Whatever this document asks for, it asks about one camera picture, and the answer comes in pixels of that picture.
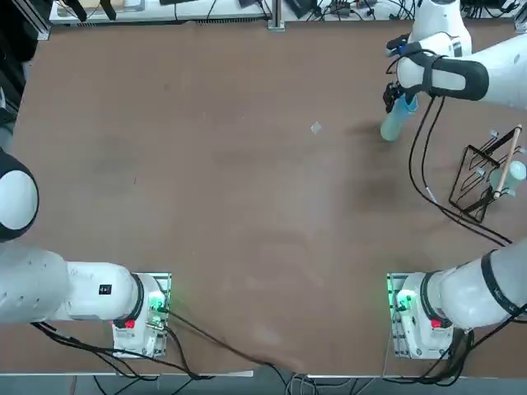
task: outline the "cable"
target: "cable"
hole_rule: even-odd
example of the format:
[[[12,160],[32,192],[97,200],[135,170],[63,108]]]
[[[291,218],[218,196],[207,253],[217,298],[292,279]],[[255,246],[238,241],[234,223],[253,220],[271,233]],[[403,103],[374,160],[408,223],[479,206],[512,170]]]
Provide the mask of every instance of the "cable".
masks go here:
[[[39,329],[41,332],[43,332],[47,337],[49,337],[51,340],[53,340],[54,342],[57,342],[59,344],[63,344],[65,346],[69,346],[69,347],[72,347],[72,348],[77,348],[77,349],[80,349],[80,350],[84,350],[84,351],[89,351],[89,352],[92,352],[94,354],[102,354],[102,355],[105,355],[105,356],[108,356],[112,359],[115,359],[115,360],[118,360],[119,362],[121,362],[123,365],[127,366],[127,368],[133,372],[132,368],[129,367],[129,365],[121,360],[119,357],[111,354],[111,353],[121,353],[121,354],[128,354],[130,356],[137,356],[139,358],[142,358],[144,360],[150,360],[152,362],[155,362],[157,364],[160,364],[160,365],[164,365],[164,366],[170,366],[172,368],[176,368],[178,370],[181,370],[183,372],[185,372],[185,368],[183,366],[179,366],[177,364],[173,364],[171,362],[167,362],[165,360],[158,360],[157,358],[154,358],[154,357],[151,357],[151,356],[148,356],[148,355],[143,355],[143,354],[139,354],[137,352],[133,352],[133,351],[128,351],[128,350],[123,350],[123,349],[118,349],[118,348],[109,348],[109,347],[98,347],[98,346],[93,346],[93,345],[90,345],[90,344],[86,344],[84,342],[81,342],[79,340],[77,340],[75,337],[70,337],[70,336],[63,336],[63,335],[59,335],[58,334],[58,331],[55,329],[54,332],[53,331],[50,331],[48,329],[45,329],[43,327],[41,327],[38,323],[32,323],[31,324],[32,326],[34,326],[35,328]],[[145,380],[145,381],[151,381],[152,379],[149,379],[149,378],[145,378],[135,372],[133,372],[135,375],[132,376],[131,378],[135,379],[137,377],[141,377],[141,380]],[[210,379],[209,376],[205,376],[205,377],[202,377],[202,376],[199,376],[200,379]]]
[[[262,4],[262,0],[257,0],[256,2],[260,5],[260,8],[262,8],[263,17],[265,18],[265,20],[269,21],[271,17],[265,11],[264,5]]]
[[[423,125],[424,125],[424,123],[425,123],[425,121],[426,121],[426,119],[427,119],[427,117],[428,117],[428,115],[430,113],[430,109],[433,106],[433,103],[434,103],[435,99],[436,99],[435,96],[433,96],[431,98],[430,103],[428,104],[427,109],[425,110],[425,114],[423,115],[422,120],[419,123],[416,135],[415,135],[415,137],[413,139],[412,146],[410,148],[410,155],[408,157],[408,174],[410,176],[410,180],[412,181],[413,187],[422,196],[422,198],[424,198],[426,201],[430,202],[434,206],[438,207],[441,210],[441,212],[443,212],[450,219],[452,219],[452,216],[453,216],[453,217],[456,217],[458,219],[463,219],[464,221],[467,221],[468,223],[471,223],[466,218],[459,217],[455,213],[453,213],[452,211],[450,211],[450,210],[446,209],[445,207],[441,206],[440,204],[438,204],[436,202],[433,202],[432,199],[430,199],[429,197],[424,195],[424,193],[417,186],[417,184],[415,182],[415,179],[413,178],[413,170],[412,170],[413,153],[415,151],[415,146],[417,144],[417,140],[419,138],[419,135],[420,135],[420,133],[422,131],[422,127],[423,127]],[[426,177],[425,177],[425,174],[424,174],[424,162],[425,162],[425,158],[426,158],[426,150],[428,148],[428,142],[430,140],[431,132],[433,131],[433,128],[434,128],[434,126],[436,124],[436,121],[439,118],[439,114],[441,113],[443,104],[444,104],[444,98],[442,98],[440,107],[437,110],[436,117],[434,118],[434,120],[433,120],[433,122],[432,122],[432,124],[430,126],[430,129],[428,131],[427,141],[425,143],[425,151],[423,152],[423,159],[422,159],[422,163],[421,163],[422,181],[423,181],[423,183],[425,185],[427,185]],[[467,229],[470,229],[472,232],[474,232],[474,233],[476,233],[478,235],[481,235],[482,237],[485,237],[486,239],[490,239],[490,240],[494,241],[495,243],[497,243],[499,245],[503,245],[501,242],[492,239],[490,236],[485,235],[485,234],[483,234],[481,232],[478,232],[477,230],[475,230],[473,228],[470,228],[470,227],[466,226],[466,224],[461,224],[458,221],[456,221],[456,223],[458,223],[459,225],[462,225],[463,227],[466,227]],[[493,234],[497,235],[498,237],[501,237],[505,241],[508,240],[507,238],[505,238],[502,235],[499,235],[497,232],[495,232],[493,230],[489,230],[488,228],[485,228],[484,226],[480,226],[480,227],[482,229],[485,229],[489,233],[493,233]],[[456,352],[457,352],[457,350],[459,348],[459,344],[461,343],[461,341],[459,341],[459,343],[456,343],[456,344],[452,343],[450,345],[450,347],[449,347],[449,350],[448,350],[448,352],[450,352],[452,354],[452,360],[450,361],[450,363],[448,364],[446,369],[443,369],[436,376],[427,377],[437,367],[437,365],[442,361],[442,359],[445,357],[447,351],[445,351],[444,353],[441,354],[441,357],[436,361],[435,364],[432,365],[432,367],[425,374],[423,374],[422,376],[420,376],[420,377],[418,377],[416,379],[415,378],[402,377],[399,380],[384,379],[384,378],[383,378],[383,380],[391,382],[391,383],[399,383],[399,384],[422,383],[422,384],[436,384],[436,385],[441,386],[441,387],[449,387],[449,386],[453,385],[454,383],[456,383],[456,381],[460,377],[461,372],[463,371],[463,368],[464,368],[464,363],[467,360],[467,358],[469,356],[469,353],[471,351],[473,351],[476,347],[478,347],[481,344],[483,344],[490,337],[494,336],[496,333],[501,331],[506,325],[508,325],[509,323],[515,322],[516,318],[518,316],[520,316],[521,314],[523,314],[525,312],[526,308],[527,308],[527,304],[524,304],[521,308],[518,308],[506,321],[504,321],[503,323],[498,325],[496,328],[494,328],[492,331],[490,331],[487,335],[483,336],[477,342],[474,342],[473,331],[470,331],[466,335],[466,339],[467,340],[466,340],[465,350],[464,350],[463,354],[461,355],[461,357],[458,358],[455,362],[453,362],[454,355],[456,354]],[[449,383],[441,383],[441,381],[444,381],[445,379],[448,379],[448,378],[452,378],[452,380]]]
[[[353,377],[350,377],[349,379],[344,380],[342,383],[319,384],[314,379],[309,377],[307,374],[294,374],[294,375],[292,375],[291,379],[287,383],[287,387],[288,388],[292,388],[292,383],[294,381],[300,381],[301,382],[301,393],[303,392],[302,389],[303,389],[305,384],[309,385],[310,387],[312,387],[314,389],[315,393],[319,393],[319,388],[333,388],[333,389],[343,388],[343,387],[347,387],[353,380],[356,380],[356,379],[354,379]]]
[[[477,226],[479,229],[481,230],[484,230],[492,235],[495,235],[496,237],[504,240],[505,242],[507,242],[508,244],[512,244],[512,241],[510,239],[508,239],[507,237],[497,233],[495,230],[492,230],[492,229],[489,229],[487,228],[486,226],[484,225],[481,225],[479,223],[477,223],[476,221],[472,221],[471,219],[469,218],[466,218],[464,216],[461,216],[459,214],[456,214],[455,212],[449,210],[448,208],[442,206],[441,204],[437,203],[437,202],[434,202],[432,199],[430,199],[428,196],[426,196],[422,191],[421,189],[417,186],[416,182],[415,182],[415,179],[413,177],[413,170],[412,170],[412,162],[413,162],[413,153],[415,151],[415,146],[417,144],[417,140],[419,138],[419,135],[421,134],[421,131],[422,131],[422,127],[425,123],[425,121],[427,120],[427,117],[428,117],[428,114],[430,113],[430,109],[435,101],[436,97],[433,96],[430,100],[430,103],[428,104],[427,106],[427,109],[425,111],[425,114],[423,115],[422,117],[422,120],[421,122],[419,123],[419,127],[417,128],[417,132],[416,132],[416,135],[415,137],[413,138],[413,142],[412,142],[412,147],[410,148],[410,155],[408,156],[408,175],[410,177],[410,181],[412,182],[412,186],[413,188],[417,191],[417,193],[419,193],[419,195],[421,195],[421,197],[423,199],[425,199],[427,202],[429,202],[430,204],[432,204],[433,206],[436,206],[437,208],[439,208],[439,210],[446,215],[446,213],[450,214],[449,216],[446,215],[448,218],[451,219],[451,217],[454,217],[454,218],[457,218],[458,220],[460,221],[464,221],[465,223],[467,224],[470,224],[470,225],[473,225],[473,226]],[[488,239],[502,247],[504,247],[504,244],[501,243],[500,241],[497,241],[495,239],[493,239],[492,237],[488,236],[488,235],[485,235],[481,232],[478,232],[476,231],[475,229],[473,229],[472,227],[471,228],[468,228],[466,225],[462,225],[459,221],[455,221],[455,223],[457,223],[458,225],[461,225],[463,226],[465,229],[470,229],[472,232],[474,232],[476,235],[480,235],[482,237],[484,237],[485,239]]]
[[[422,158],[421,158],[421,179],[422,184],[425,186],[425,189],[430,191],[428,188],[427,178],[425,176],[425,162],[427,160],[427,152],[428,152],[428,143],[430,142],[431,133],[434,130],[434,127],[436,126],[437,119],[441,115],[441,111],[443,110],[443,105],[445,105],[445,97],[441,97],[441,102],[439,104],[439,109],[436,112],[436,117],[431,123],[430,129],[428,130],[427,139],[425,140],[424,148],[422,149]]]
[[[353,385],[351,388],[349,388],[349,395],[353,395],[353,390],[355,389],[355,387],[357,386],[357,383],[359,382],[359,379],[355,379],[355,381],[353,382]]]
[[[391,2],[392,4],[395,4],[396,6],[400,6],[406,12],[406,15],[408,16],[408,18],[413,19],[412,13],[403,5],[404,0],[402,0],[401,2],[396,2],[394,0],[385,0],[385,1]]]
[[[311,19],[311,17],[316,13],[316,12],[320,12],[322,13],[322,8],[320,8],[320,5],[322,4],[324,0],[320,0],[319,3],[316,5],[316,7],[314,7],[312,10],[311,10],[311,14],[307,17],[307,19],[305,20],[306,22],[309,21]]]
[[[122,387],[119,391],[117,391],[116,393],[114,393],[114,395],[119,395],[120,393],[126,391],[128,388],[132,387],[135,383],[141,381],[141,379],[135,379],[134,381],[132,381],[131,383],[128,383],[126,384],[124,387]]]
[[[181,387],[179,387],[178,389],[176,389],[173,393],[171,393],[170,395],[175,395],[176,393],[180,393],[181,391],[183,391],[183,389],[189,385],[190,383],[192,383],[193,380],[190,379],[189,381],[187,381],[185,384],[183,384]]]
[[[368,387],[370,387],[373,383],[375,382],[375,378],[373,379],[370,379],[370,381],[368,381],[366,384],[364,384],[361,389],[359,389],[356,393],[354,393],[353,395],[359,395],[359,393],[362,393],[364,392],[364,390]]]
[[[93,379],[96,381],[96,386],[98,387],[100,393],[102,393],[102,395],[108,395],[108,393],[106,393],[106,391],[100,386],[100,383],[99,383],[99,380],[97,380],[97,377],[93,376]]]
[[[105,391],[105,390],[102,388],[102,386],[100,385],[99,380],[97,379],[97,377],[96,377],[96,376],[93,376],[93,379],[96,381],[97,387],[98,387],[98,389],[100,390],[100,392],[101,392],[103,395],[108,395],[108,394],[106,393],[106,391]],[[152,381],[157,381],[158,379],[159,379],[159,376],[157,376],[157,377],[156,377],[155,379],[153,379]],[[116,393],[114,393],[114,395],[119,395],[120,393],[126,391],[128,388],[132,387],[135,383],[137,383],[137,382],[139,382],[139,381],[141,381],[141,379],[140,379],[140,378],[137,378],[137,379],[135,379],[134,381],[132,381],[132,382],[126,384],[124,387],[122,387],[120,390],[118,390]]]
[[[373,8],[371,8],[371,5],[370,5],[370,3],[368,2],[368,0],[364,0],[364,3],[366,4],[366,7],[368,7],[369,14],[370,14],[371,16],[373,16],[373,20],[376,21],[377,18],[375,17],[375,11],[374,11]]]
[[[359,14],[357,11],[355,11],[355,10],[350,10],[350,12],[351,12],[352,14],[357,15],[361,21],[364,21],[364,18],[362,17],[362,15]]]
[[[271,368],[272,370],[275,371],[275,373],[278,375],[278,377],[280,377],[280,380],[282,381],[283,385],[285,385],[287,387],[286,380],[283,378],[282,374],[280,373],[280,371],[277,369],[277,367],[275,365],[273,365],[273,364],[271,364],[271,363],[269,363],[269,362],[267,362],[265,360],[260,360],[258,358],[254,358],[253,356],[245,354],[243,351],[239,351],[239,350],[235,349],[234,347],[228,345],[225,342],[222,342],[221,340],[219,340],[218,338],[214,337],[213,335],[205,332],[204,330],[202,330],[198,326],[196,326],[193,323],[191,323],[189,320],[181,317],[180,315],[174,313],[173,311],[170,311],[170,310],[165,309],[165,308],[160,308],[157,311],[169,314],[172,317],[177,318],[179,321],[181,321],[185,325],[191,327],[194,331],[200,333],[201,335],[205,336],[207,339],[211,340],[212,342],[215,342],[216,344],[218,344],[219,346],[221,346],[221,347],[225,348],[226,350],[232,352],[233,354],[236,354],[237,356],[240,356],[241,358],[244,358],[245,360],[248,360],[250,362],[254,362],[257,365],[268,366],[269,368]]]
[[[442,97],[439,109],[436,112],[436,116],[435,116],[434,120],[432,121],[432,124],[431,124],[430,128],[428,129],[427,139],[425,141],[425,145],[424,145],[423,152],[422,152],[422,158],[421,158],[421,178],[422,178],[422,183],[423,183],[423,185],[425,187],[425,190],[428,192],[428,194],[430,196],[430,199],[433,202],[435,202],[435,203],[437,203],[437,200],[434,197],[434,194],[432,193],[432,191],[430,190],[430,188],[428,186],[428,182],[427,182],[427,179],[426,179],[426,176],[425,176],[425,169],[424,168],[425,168],[425,161],[426,161],[426,158],[427,158],[428,144],[430,142],[431,133],[432,133],[434,127],[436,126],[436,122],[437,122],[437,119],[439,118],[439,115],[441,114],[441,111],[443,110],[444,103],[445,103],[445,97]],[[440,208],[440,211],[447,218],[449,218],[451,221],[455,222],[456,224],[464,227],[466,230],[470,230],[471,232],[474,232],[476,235],[480,235],[480,236],[492,241],[493,243],[500,245],[501,247],[505,247],[505,245],[502,242],[500,242],[500,241],[498,241],[498,240],[496,240],[494,238],[491,238],[491,237],[485,235],[484,233],[479,232],[478,230],[475,230],[474,228],[472,228],[472,227],[464,224],[463,222],[461,222],[459,219],[453,217],[451,214],[449,214],[447,211],[444,210],[444,207],[439,207],[439,208]]]
[[[181,363],[183,364],[183,366],[185,368],[185,373],[188,374],[189,377],[192,380],[200,380],[201,378],[200,378],[199,374],[194,373],[189,368],[189,364],[187,363],[187,359],[186,359],[186,357],[184,356],[184,353],[183,353],[183,347],[181,346],[181,342],[180,342],[179,338],[177,337],[177,335],[175,334],[175,332],[172,329],[170,329],[169,327],[165,327],[165,330],[170,335],[170,337],[172,337],[172,339],[174,340],[174,343],[178,347],[178,352],[180,354]]]
[[[71,11],[70,11],[70,7],[68,7],[66,4],[64,4],[64,3],[62,2],[62,0],[54,0],[54,1],[55,1],[60,7],[62,7],[64,10],[66,10],[66,12],[67,12],[70,16],[73,16],[74,18],[79,19],[79,17],[77,16],[77,14],[75,14],[75,12],[71,12]],[[91,12],[91,14],[88,15],[88,16],[86,17],[86,20],[90,19],[90,18],[93,16],[93,14],[95,14],[96,11],[99,9],[99,7],[100,7],[100,1],[99,1],[99,4],[97,4],[97,7],[95,7],[95,8],[93,9],[93,11]]]
[[[409,58],[410,56],[417,55],[418,53],[429,53],[430,55],[436,55],[436,53],[434,51],[431,51],[430,49],[416,49],[415,51],[403,53],[402,55],[399,55],[392,63],[389,64],[389,66],[386,68],[385,74],[393,74],[393,72],[391,71],[392,67],[399,63],[401,59]]]
[[[214,0],[214,1],[212,2],[212,5],[211,5],[210,10],[208,10],[207,19],[205,19],[205,21],[208,21],[208,18],[211,16],[212,9],[213,9],[214,6],[216,5],[216,2],[217,2],[217,0]]]

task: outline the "black metal rack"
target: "black metal rack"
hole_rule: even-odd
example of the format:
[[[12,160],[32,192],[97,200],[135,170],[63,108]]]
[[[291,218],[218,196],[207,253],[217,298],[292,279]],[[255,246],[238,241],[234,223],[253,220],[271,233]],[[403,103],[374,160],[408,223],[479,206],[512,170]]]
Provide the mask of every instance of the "black metal rack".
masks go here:
[[[493,132],[481,147],[468,145],[464,148],[449,202],[477,223],[483,222],[488,206],[496,201],[489,179],[492,172],[500,169],[507,158],[507,153],[497,159],[493,155],[512,139],[514,132],[513,128],[501,138],[498,132]],[[522,152],[522,148],[516,146],[514,154],[519,152]],[[507,193],[507,189],[500,191],[500,196],[504,193]]]

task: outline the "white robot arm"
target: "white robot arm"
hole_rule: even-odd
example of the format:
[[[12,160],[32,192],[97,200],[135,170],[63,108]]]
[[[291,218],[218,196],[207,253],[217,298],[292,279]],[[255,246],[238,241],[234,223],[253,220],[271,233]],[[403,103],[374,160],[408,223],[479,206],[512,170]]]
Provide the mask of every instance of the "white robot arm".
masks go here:
[[[401,55],[397,77],[403,96],[383,127],[399,130],[405,109],[410,112],[408,105],[421,91],[527,109],[527,35],[471,53],[459,0],[421,0],[411,35],[396,44],[388,49]],[[387,138],[399,132],[381,133]],[[527,302],[526,257],[524,239],[449,270],[410,274],[394,300],[410,356],[437,359],[451,344],[454,328],[493,325],[516,314]]]
[[[472,53],[459,0],[421,0],[402,55],[397,77],[406,96],[425,91],[527,107],[527,35]]]
[[[35,178],[0,150],[0,323],[108,320],[114,348],[146,356],[164,350],[166,294],[148,274],[113,263],[66,262],[14,239],[33,224],[39,207]]]

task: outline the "wooden table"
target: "wooden table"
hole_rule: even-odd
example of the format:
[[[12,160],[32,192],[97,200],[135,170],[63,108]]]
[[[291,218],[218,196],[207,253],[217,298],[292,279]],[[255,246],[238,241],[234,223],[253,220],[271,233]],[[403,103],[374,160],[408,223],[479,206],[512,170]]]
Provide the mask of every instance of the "wooden table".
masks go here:
[[[492,248],[412,190],[408,149],[419,117],[396,143],[380,138],[385,42],[409,29],[55,31],[39,45],[15,131],[13,153],[41,194],[23,240],[69,260],[172,272],[173,307],[253,356],[298,372],[380,374],[386,273],[452,267]],[[503,21],[471,31],[476,49],[513,35]],[[525,116],[447,100],[427,166],[436,195],[445,201],[466,144]],[[527,235],[525,197],[493,207],[487,225]],[[108,323],[61,328],[110,344]],[[10,339],[4,372],[108,370],[28,325],[3,326],[1,335]],[[181,336],[197,370],[252,366]],[[465,374],[525,377],[524,339],[524,328],[507,328],[473,353]],[[170,347],[168,359],[176,354]],[[387,373],[424,368],[390,357]]]

